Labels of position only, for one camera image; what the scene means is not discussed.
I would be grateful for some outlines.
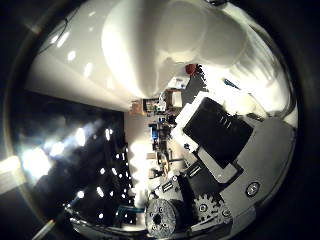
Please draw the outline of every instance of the gear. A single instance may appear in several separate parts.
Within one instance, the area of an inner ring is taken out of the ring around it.
[[[207,194],[199,196],[198,199],[194,200],[196,213],[199,221],[204,221],[208,218],[214,217],[218,212],[217,203],[213,200],[212,196]]]
[[[194,200],[196,215],[199,221],[213,218],[216,225],[228,224],[232,220],[231,213],[225,203],[220,200],[218,203],[212,196],[204,194]]]

